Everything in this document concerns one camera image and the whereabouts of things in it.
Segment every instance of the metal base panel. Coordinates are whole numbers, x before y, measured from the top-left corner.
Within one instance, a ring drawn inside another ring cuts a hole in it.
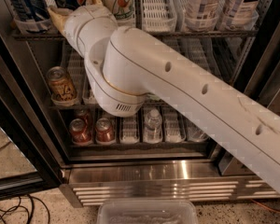
[[[65,179],[61,190],[75,207],[122,198],[205,202],[280,197],[256,175],[220,176],[212,163],[171,161],[78,168]]]

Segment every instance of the screw hole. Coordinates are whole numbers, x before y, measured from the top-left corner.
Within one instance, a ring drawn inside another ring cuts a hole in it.
[[[255,135],[260,135],[263,132],[263,126],[260,124],[255,130]]]
[[[169,72],[169,71],[171,70],[171,67],[172,67],[172,65],[171,65],[170,62],[166,63],[166,65],[165,65],[165,71],[166,71],[166,72]]]
[[[202,94],[206,94],[208,92],[208,84],[203,86]]]

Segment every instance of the clear water bottle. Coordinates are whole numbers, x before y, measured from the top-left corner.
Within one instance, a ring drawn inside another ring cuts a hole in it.
[[[154,144],[162,140],[162,118],[158,109],[153,108],[145,114],[144,141]]]

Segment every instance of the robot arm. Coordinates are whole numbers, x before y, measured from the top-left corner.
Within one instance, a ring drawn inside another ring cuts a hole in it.
[[[104,8],[75,12],[65,25],[66,37],[84,57],[103,109],[130,116],[152,92],[280,193],[280,117],[153,36],[118,28]]]

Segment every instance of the speckled floor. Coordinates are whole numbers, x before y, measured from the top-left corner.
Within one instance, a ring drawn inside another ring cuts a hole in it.
[[[0,147],[7,141],[8,138],[0,130]],[[0,151],[0,178],[29,173],[33,170],[34,167],[15,146],[10,145]],[[44,205],[40,201],[34,200],[35,210],[31,224],[96,223],[99,206],[73,208],[58,189],[32,193],[31,195],[42,200],[49,209],[48,214]],[[18,198],[5,200],[0,202],[0,209],[8,210],[18,203]],[[280,199],[262,201],[262,203],[280,210]],[[31,213],[32,206],[27,197],[21,199],[21,205]],[[200,224],[280,224],[280,214],[268,211],[251,201],[194,203],[194,206]],[[25,209],[20,207],[14,212],[4,215],[4,221],[0,220],[0,223],[23,224],[27,223],[27,219]]]

